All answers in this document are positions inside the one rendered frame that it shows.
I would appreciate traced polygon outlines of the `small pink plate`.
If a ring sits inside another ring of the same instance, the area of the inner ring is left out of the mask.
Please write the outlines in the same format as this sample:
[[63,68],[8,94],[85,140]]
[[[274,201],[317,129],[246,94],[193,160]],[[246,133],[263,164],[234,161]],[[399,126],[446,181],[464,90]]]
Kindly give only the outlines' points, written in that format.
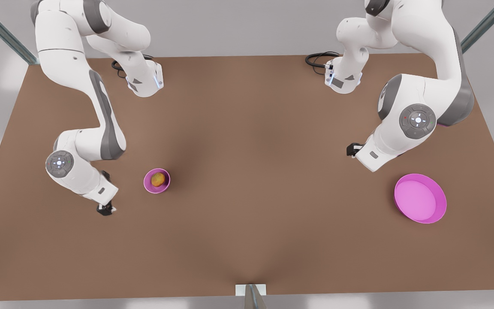
[[[166,175],[166,182],[165,184],[163,184],[161,187],[153,187],[151,185],[151,176],[157,172],[162,172],[163,174]],[[153,170],[150,170],[149,172],[147,172],[147,174],[145,175],[145,178],[144,178],[144,188],[145,190],[147,190],[148,192],[152,193],[152,194],[159,194],[161,192],[165,192],[167,190],[167,188],[169,187],[170,185],[170,174],[164,170],[164,169],[161,169],[161,168],[156,168],[156,169],[153,169]]]

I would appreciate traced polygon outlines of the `large pink bowl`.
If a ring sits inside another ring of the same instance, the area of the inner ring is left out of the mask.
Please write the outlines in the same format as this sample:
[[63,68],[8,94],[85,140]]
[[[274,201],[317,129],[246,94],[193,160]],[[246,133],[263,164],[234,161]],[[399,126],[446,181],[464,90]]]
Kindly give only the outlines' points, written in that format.
[[439,221],[447,210],[446,195],[441,186],[417,173],[407,174],[396,182],[394,202],[403,215],[421,224]]

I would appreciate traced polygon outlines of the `white frame post foot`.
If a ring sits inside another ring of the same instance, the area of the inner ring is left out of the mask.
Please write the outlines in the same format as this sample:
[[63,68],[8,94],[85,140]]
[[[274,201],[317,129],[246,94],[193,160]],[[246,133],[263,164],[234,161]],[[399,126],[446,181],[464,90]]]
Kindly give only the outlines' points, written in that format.
[[247,291],[248,286],[255,286],[258,289],[260,295],[267,295],[267,286],[266,284],[237,284],[235,285],[235,295],[244,297]]

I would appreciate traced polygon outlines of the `silver frame post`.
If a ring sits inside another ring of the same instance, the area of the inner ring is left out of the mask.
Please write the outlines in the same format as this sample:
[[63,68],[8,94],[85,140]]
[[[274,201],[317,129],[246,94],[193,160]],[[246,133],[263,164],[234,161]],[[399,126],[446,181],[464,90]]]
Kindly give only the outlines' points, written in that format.
[[29,65],[38,65],[39,59],[34,56],[1,22],[0,39]]
[[494,8],[461,41],[461,52],[468,51],[494,25]]
[[267,309],[256,285],[245,286],[244,309]]

